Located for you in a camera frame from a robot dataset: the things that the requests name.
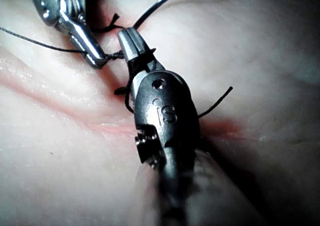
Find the right arm needle driver jaw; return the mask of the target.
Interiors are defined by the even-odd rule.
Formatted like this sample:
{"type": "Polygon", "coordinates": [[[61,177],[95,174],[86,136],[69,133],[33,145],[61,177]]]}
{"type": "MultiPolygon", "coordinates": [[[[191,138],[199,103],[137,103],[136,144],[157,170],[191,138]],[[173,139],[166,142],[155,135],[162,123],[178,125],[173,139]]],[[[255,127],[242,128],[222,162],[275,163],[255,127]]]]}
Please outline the right arm needle driver jaw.
{"type": "Polygon", "coordinates": [[[135,59],[139,55],[139,51],[135,44],[137,39],[135,32],[136,30],[134,28],[126,28],[120,30],[117,34],[117,38],[126,62],[135,59]]]}
{"type": "Polygon", "coordinates": [[[136,29],[128,28],[127,32],[132,43],[128,53],[128,60],[133,60],[147,53],[155,52],[156,49],[151,49],[136,29]]]}

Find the left arm needle driver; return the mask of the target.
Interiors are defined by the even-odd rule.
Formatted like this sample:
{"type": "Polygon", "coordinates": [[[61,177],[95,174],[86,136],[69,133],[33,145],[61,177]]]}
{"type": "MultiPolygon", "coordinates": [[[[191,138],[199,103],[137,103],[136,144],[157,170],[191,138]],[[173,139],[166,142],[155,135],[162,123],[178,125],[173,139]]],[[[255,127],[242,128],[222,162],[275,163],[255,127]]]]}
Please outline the left arm needle driver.
{"type": "Polygon", "coordinates": [[[73,23],[84,23],[86,0],[32,0],[42,19],[50,27],[67,35],[73,23]]]}

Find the right arm needle driver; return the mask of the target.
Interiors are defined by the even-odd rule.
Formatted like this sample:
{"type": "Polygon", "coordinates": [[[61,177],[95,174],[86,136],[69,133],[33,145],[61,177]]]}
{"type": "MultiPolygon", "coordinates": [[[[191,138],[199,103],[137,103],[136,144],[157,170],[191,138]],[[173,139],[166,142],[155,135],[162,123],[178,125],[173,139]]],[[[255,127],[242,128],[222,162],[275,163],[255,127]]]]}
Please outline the right arm needle driver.
{"type": "Polygon", "coordinates": [[[187,83],[152,57],[133,59],[128,65],[141,162],[173,154],[180,168],[192,168],[200,126],[187,83]]]}

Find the left arm needle driver jaw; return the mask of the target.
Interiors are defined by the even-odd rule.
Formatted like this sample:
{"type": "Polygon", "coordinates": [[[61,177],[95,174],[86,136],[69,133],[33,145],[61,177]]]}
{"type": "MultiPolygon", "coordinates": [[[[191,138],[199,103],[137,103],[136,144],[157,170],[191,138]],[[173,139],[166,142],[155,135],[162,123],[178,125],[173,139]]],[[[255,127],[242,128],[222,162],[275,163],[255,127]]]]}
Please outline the left arm needle driver jaw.
{"type": "Polygon", "coordinates": [[[101,69],[104,66],[104,51],[94,36],[70,36],[71,44],[79,51],[84,51],[83,57],[94,69],[101,69]]]}
{"type": "Polygon", "coordinates": [[[91,29],[86,23],[83,13],[75,18],[68,16],[66,12],[59,12],[59,30],[69,36],[71,44],[80,51],[84,51],[87,61],[105,61],[106,54],[98,44],[91,29]]]}

